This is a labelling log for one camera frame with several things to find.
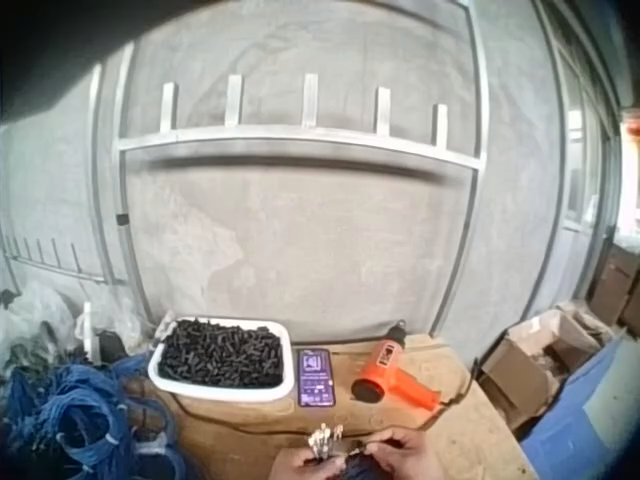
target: heat gun handle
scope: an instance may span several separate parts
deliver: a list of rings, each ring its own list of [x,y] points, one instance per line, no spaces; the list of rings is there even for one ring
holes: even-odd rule
[[[440,392],[433,391],[418,382],[415,377],[405,371],[396,371],[393,392],[407,402],[432,412],[440,404]]]

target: white plastic bag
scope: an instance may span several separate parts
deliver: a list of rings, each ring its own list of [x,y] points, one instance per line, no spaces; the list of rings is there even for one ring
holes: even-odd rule
[[[129,290],[125,287],[100,287],[90,295],[91,329],[95,334],[105,330],[118,334],[125,350],[134,355],[146,350],[144,318],[138,314]],[[76,319],[75,337],[83,340],[85,315]]]
[[[11,347],[26,345],[45,321],[51,325],[60,351],[77,345],[73,316],[62,297],[46,285],[30,282],[7,310],[0,308],[0,367],[9,359]]]

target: purple phone screen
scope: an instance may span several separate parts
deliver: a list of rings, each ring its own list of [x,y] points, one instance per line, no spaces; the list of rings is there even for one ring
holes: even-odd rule
[[[336,404],[328,350],[298,351],[298,403],[301,407],[333,407]]]

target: person's right hand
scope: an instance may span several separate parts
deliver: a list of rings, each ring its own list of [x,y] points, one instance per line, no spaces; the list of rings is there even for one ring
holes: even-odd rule
[[[373,455],[394,480],[445,479],[435,451],[427,446],[425,432],[391,427],[369,436],[365,444],[365,453]]]

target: concrete wall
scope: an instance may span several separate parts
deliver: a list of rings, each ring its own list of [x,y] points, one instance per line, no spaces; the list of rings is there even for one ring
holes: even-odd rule
[[[560,151],[550,58],[529,1],[477,4],[490,80],[489,162],[477,235],[443,330],[466,361],[522,313],[553,220]],[[331,2],[219,3],[175,18],[139,39],[127,134],[157,131],[168,81],[179,85],[179,127],[221,123],[230,73],[245,76],[244,122],[298,123],[302,77],[314,72],[320,125],[370,131],[382,85],[392,91],[393,135],[428,142],[432,105],[445,103],[449,147],[472,153],[474,81],[464,16],[445,2],[416,5],[428,22]],[[103,214],[124,278],[109,165],[120,52],[96,60],[104,65]],[[87,68],[50,108],[9,115],[1,134],[2,219],[19,238],[73,242],[83,268],[98,272],[84,170],[89,74]],[[16,98],[46,89],[40,82]],[[197,147],[191,153],[200,155]],[[158,160],[163,152],[151,155]],[[295,162],[150,168],[143,159],[148,155],[130,158],[128,193],[155,315],[173,308],[276,318],[296,340],[368,336],[398,318],[414,331],[429,328],[462,230],[468,172],[435,161],[432,175],[415,178]],[[16,269],[21,281],[37,276],[76,301],[92,295],[90,285]]]

